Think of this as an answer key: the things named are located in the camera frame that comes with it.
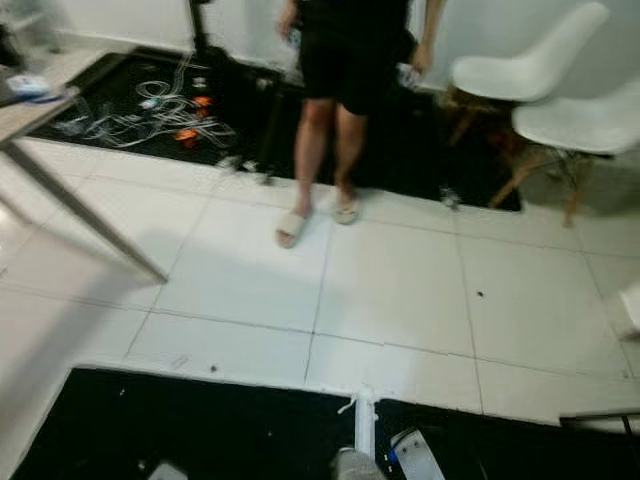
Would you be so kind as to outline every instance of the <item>chair seat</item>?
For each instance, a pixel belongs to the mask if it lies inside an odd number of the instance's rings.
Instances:
[[[599,3],[581,4],[516,56],[459,58],[453,64],[453,84],[480,97],[540,100],[558,85],[608,16],[609,10]]]
[[[543,75],[522,57],[461,57],[452,70],[453,84],[460,90],[479,97],[518,102],[538,100],[547,94],[549,82]]]
[[[552,147],[616,155],[640,141],[637,102],[559,98],[514,110],[513,127],[523,137]]]

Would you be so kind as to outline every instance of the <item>black mat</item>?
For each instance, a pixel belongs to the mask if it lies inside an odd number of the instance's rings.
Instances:
[[[13,480],[328,479],[348,398],[75,369]]]
[[[82,88],[83,96],[94,112],[101,111],[108,103],[112,112],[140,114],[138,105],[143,99],[136,94],[135,86],[148,80],[172,83],[178,60],[150,49],[139,49],[128,56],[108,54],[70,83]],[[204,164],[216,164],[228,154],[239,154],[245,160],[259,159],[279,77],[275,72],[246,65],[238,65],[237,70],[239,81],[234,85],[234,92],[224,99],[224,103],[232,108],[217,112],[238,131],[236,147],[221,151],[209,142],[200,142],[197,148],[189,150],[171,135],[162,135],[126,150]],[[193,88],[192,78],[206,75],[206,70],[188,69],[183,94],[187,97],[201,94]],[[257,79],[268,79],[268,86],[256,88]],[[287,89],[272,148],[266,158],[260,158],[258,167],[261,171],[293,177],[293,146],[301,98],[300,90]],[[70,120],[77,115],[77,111],[71,109],[33,132],[32,136],[105,147],[100,140],[65,137],[53,127],[57,121]],[[455,149],[446,147],[447,122],[433,98],[398,86],[380,99],[379,108],[372,115],[366,151],[354,172],[354,179],[362,187],[432,200],[440,200],[441,187],[448,185],[460,194],[463,203],[484,207],[511,175],[498,160],[497,149],[486,140],[487,133],[480,123],[480,128],[466,135]],[[332,183],[332,165],[331,158],[325,162],[319,181]],[[521,204],[517,193],[510,195],[500,208],[519,211]]]
[[[405,478],[387,458],[391,438],[409,428],[420,429],[447,480],[640,478],[629,439],[621,434],[578,433],[393,400],[377,404],[376,412],[376,457],[389,480]]]

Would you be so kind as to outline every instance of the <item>tiled floor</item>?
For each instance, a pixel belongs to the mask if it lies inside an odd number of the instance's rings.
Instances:
[[[34,221],[0,209],[0,465],[15,462],[65,368],[81,360],[367,385],[545,422],[640,407],[640,344],[617,339],[610,302],[640,279],[633,189],[626,208],[598,215],[588,203],[565,229],[553,204],[453,213],[382,192],[342,227],[319,187],[315,217],[286,251],[273,226],[290,181],[264,187],[206,166],[24,144],[171,281],[154,284],[0,159],[0,191]]]

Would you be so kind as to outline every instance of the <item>white chair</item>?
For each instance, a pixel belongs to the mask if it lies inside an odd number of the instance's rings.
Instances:
[[[531,102],[553,91],[582,47],[609,17],[600,3],[585,3],[565,15],[538,42],[511,58],[461,57],[453,63],[452,84],[495,100]],[[462,137],[478,112],[468,108],[450,143]]]
[[[586,169],[580,161],[593,156],[615,156],[640,142],[640,76],[599,98],[558,98],[539,105],[518,107],[513,112],[515,131],[529,141],[552,147],[551,161],[536,152],[514,173],[490,203],[499,205],[535,169],[548,165],[560,171],[573,189],[565,224],[571,224],[582,196]]]

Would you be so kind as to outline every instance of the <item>chair leg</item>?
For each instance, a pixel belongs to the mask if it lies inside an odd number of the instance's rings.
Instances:
[[[527,178],[531,172],[542,163],[544,159],[544,155],[542,152],[534,152],[527,158],[527,160],[518,168],[518,170],[513,174],[511,180],[507,182],[507,184],[502,187],[502,189],[491,199],[489,202],[490,208],[496,208],[500,205],[505,198],[515,189],[517,188],[524,180]]]
[[[440,108],[446,110],[458,107],[458,103],[454,100],[457,91],[458,89],[453,84],[449,84],[447,91],[438,97]]]
[[[460,139],[464,136],[467,130],[469,130],[469,127],[471,126],[471,124],[473,123],[477,115],[478,115],[478,110],[476,108],[473,108],[472,104],[467,105],[466,111],[464,112],[464,116],[458,122],[458,125],[456,126],[456,129],[454,130],[453,135],[451,135],[451,138],[449,139],[450,147],[455,146],[460,141]]]
[[[584,165],[578,166],[578,172],[576,173],[575,184],[573,188],[573,192],[571,194],[571,199],[567,204],[567,210],[565,212],[564,217],[564,226],[569,228],[573,226],[573,217],[578,211],[578,205],[582,202],[584,198],[584,182],[586,178],[589,176],[591,172],[591,168],[593,167],[593,159],[589,158],[586,160]]]

